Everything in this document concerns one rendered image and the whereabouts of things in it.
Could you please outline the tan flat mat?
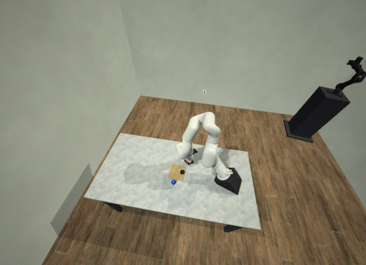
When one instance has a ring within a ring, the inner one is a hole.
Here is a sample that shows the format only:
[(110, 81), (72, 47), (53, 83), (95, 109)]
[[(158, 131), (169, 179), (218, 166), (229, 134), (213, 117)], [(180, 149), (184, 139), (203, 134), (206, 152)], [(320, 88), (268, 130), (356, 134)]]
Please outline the tan flat mat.
[(184, 170), (184, 174), (185, 174), (186, 167), (172, 164), (168, 178), (183, 181), (184, 174), (180, 174), (181, 170)]

